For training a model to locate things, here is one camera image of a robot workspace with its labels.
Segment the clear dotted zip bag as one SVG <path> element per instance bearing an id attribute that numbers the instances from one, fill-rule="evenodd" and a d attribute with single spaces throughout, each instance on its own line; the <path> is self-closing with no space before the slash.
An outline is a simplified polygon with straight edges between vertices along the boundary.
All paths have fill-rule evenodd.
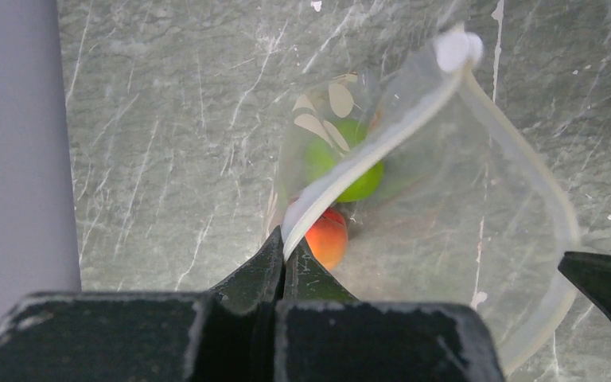
<path id="1" fill-rule="evenodd" d="M 576 290 L 559 273 L 580 242 L 573 206 L 541 157 L 477 83 L 481 38 L 457 23 L 381 78 L 367 68 L 289 92 L 266 230 L 286 259 L 337 204 L 349 242 L 331 271 L 367 301 L 455 302 L 475 310 L 511 375 L 566 316 Z M 350 148 L 333 125 L 368 127 Z M 309 182 L 304 154 L 322 140 L 344 157 Z M 382 162 L 378 189 L 336 199 Z"/>

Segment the orange peach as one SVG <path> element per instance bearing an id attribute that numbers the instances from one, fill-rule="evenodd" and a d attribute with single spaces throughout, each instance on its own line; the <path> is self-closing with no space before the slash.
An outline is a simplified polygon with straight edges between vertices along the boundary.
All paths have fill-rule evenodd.
<path id="1" fill-rule="evenodd" d="M 327 271 L 343 260 L 348 247 L 348 221 L 337 204 L 330 205 L 304 235 L 311 254 Z"/>

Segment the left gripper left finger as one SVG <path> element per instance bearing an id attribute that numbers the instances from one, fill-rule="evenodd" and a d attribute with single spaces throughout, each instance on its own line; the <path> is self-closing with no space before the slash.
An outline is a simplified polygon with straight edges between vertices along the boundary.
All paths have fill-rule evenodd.
<path id="1" fill-rule="evenodd" d="M 270 381 L 282 235 L 198 292 L 40 292 L 0 320 L 0 381 Z"/>

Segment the green apple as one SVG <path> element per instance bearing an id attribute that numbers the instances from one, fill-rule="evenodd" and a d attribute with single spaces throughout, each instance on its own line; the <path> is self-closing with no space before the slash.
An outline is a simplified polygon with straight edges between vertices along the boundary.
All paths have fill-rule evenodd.
<path id="1" fill-rule="evenodd" d="M 339 130 L 350 148 L 365 140 L 368 127 L 355 119 L 340 119 L 333 125 Z M 326 175 L 344 154 L 334 151 L 322 140 L 312 141 L 304 154 L 305 175 L 309 182 Z M 376 163 L 355 180 L 337 199 L 337 203 L 362 201 L 370 197 L 379 187 L 384 174 L 382 162 Z"/>

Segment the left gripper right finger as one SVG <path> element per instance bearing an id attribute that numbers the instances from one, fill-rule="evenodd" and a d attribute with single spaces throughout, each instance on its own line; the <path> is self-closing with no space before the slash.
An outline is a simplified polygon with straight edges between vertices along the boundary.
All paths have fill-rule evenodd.
<path id="1" fill-rule="evenodd" d="M 316 299 L 341 285 L 300 243 L 276 306 L 278 381 L 503 381 L 487 326 L 448 302 Z"/>

